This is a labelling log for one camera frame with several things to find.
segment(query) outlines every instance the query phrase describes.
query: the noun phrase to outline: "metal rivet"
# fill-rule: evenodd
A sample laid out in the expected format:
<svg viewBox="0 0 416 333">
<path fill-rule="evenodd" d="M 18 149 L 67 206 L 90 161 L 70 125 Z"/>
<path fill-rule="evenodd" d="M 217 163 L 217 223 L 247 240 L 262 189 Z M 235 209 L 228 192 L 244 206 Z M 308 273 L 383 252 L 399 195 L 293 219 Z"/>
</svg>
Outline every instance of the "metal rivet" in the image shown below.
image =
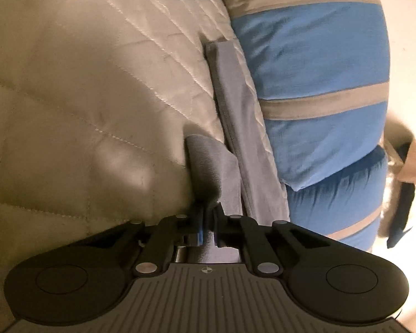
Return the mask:
<svg viewBox="0 0 416 333">
<path fill-rule="evenodd" d="M 265 263 L 260 263 L 257 266 L 257 270 L 260 271 L 261 273 L 272 274 L 272 273 L 276 273 L 279 270 L 279 266 L 274 263 L 265 262 Z"/>
<path fill-rule="evenodd" d="M 157 270 L 157 266 L 154 263 L 148 261 L 144 263 L 137 264 L 136 271 L 142 274 L 151 274 Z"/>
</svg>

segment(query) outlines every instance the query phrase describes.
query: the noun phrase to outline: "round pad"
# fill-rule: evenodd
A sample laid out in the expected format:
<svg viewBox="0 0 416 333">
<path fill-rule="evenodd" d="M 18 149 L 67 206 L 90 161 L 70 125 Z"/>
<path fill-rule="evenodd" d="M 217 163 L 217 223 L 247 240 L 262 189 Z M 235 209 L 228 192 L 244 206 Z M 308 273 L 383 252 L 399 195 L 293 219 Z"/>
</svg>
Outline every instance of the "round pad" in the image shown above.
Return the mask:
<svg viewBox="0 0 416 333">
<path fill-rule="evenodd" d="M 328 284 L 349 294 L 369 292 L 377 284 L 377 277 L 370 269 L 354 264 L 331 268 L 326 274 Z"/>
<path fill-rule="evenodd" d="M 18 318 L 48 326 L 78 324 L 109 310 L 127 281 L 116 259 L 94 247 L 65 247 L 13 268 L 4 284 Z"/>
<path fill-rule="evenodd" d="M 409 292 L 404 273 L 393 263 L 337 246 L 312 249 L 294 266 L 287 283 L 307 311 L 346 324 L 387 318 Z"/>
</svg>

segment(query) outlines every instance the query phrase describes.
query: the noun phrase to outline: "quilted bedspread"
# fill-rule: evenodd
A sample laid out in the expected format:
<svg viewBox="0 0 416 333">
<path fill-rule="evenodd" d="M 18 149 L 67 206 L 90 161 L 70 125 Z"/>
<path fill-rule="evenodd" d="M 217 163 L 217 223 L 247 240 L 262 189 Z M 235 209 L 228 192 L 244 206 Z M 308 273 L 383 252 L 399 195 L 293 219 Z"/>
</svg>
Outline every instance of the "quilted bedspread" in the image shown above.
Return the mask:
<svg viewBox="0 0 416 333">
<path fill-rule="evenodd" d="M 0 330 L 19 261 L 189 207 L 184 137 L 224 141 L 203 54 L 221 38 L 221 0 L 0 0 Z"/>
</svg>

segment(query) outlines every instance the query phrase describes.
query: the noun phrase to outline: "black plastic device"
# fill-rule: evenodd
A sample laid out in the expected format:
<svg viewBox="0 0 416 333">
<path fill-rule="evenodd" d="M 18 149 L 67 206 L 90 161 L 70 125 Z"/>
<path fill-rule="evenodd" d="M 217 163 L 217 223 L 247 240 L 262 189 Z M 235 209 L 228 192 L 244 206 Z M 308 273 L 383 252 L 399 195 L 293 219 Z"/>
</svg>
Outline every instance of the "black plastic device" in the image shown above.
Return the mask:
<svg viewBox="0 0 416 333">
<path fill-rule="evenodd" d="M 131 221 L 14 267 L 6 333 L 404 333 L 409 286 L 393 263 L 286 221 L 259 226 L 219 204 L 157 226 Z M 183 247 L 239 249 L 236 264 L 188 264 Z"/>
</svg>

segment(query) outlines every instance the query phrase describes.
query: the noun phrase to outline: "gray cloth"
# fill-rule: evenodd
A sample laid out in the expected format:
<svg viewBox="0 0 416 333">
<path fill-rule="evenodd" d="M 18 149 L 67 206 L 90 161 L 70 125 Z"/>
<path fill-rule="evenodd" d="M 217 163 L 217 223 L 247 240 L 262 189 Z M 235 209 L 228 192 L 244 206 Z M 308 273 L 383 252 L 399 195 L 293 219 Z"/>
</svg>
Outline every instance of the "gray cloth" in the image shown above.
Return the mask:
<svg viewBox="0 0 416 333">
<path fill-rule="evenodd" d="M 222 203 L 226 215 L 242 215 L 241 178 L 236 156 L 218 140 L 203 135 L 190 135 L 185 144 L 197 199 L 205 202 L 207 211 Z"/>
<path fill-rule="evenodd" d="M 225 139 L 236 155 L 246 215 L 260 225 L 289 220 L 285 185 L 273 173 L 254 118 L 254 97 L 231 41 L 206 46 L 215 98 Z"/>
<path fill-rule="evenodd" d="M 205 226 L 212 226 L 210 212 L 221 203 L 226 215 L 243 215 L 240 198 L 239 163 L 224 144 L 203 135 L 185 139 L 194 195 L 205 203 Z M 239 252 L 234 248 L 218 248 L 212 232 L 205 232 L 204 245 L 189 248 L 189 263 L 236 263 Z"/>
<path fill-rule="evenodd" d="M 234 45 L 229 41 L 209 43 L 206 53 L 220 121 L 232 152 L 203 135 L 185 139 L 194 193 L 205 203 L 205 224 L 211 226 L 210 212 L 219 202 L 226 215 L 243 215 L 243 201 L 246 215 L 261 225 L 289 220 L 286 189 L 266 157 L 254 120 L 253 95 Z M 211 233 L 205 235 L 203 247 L 189 249 L 187 261 L 233 263 L 240 257 L 236 249 L 214 246 Z"/>
</svg>

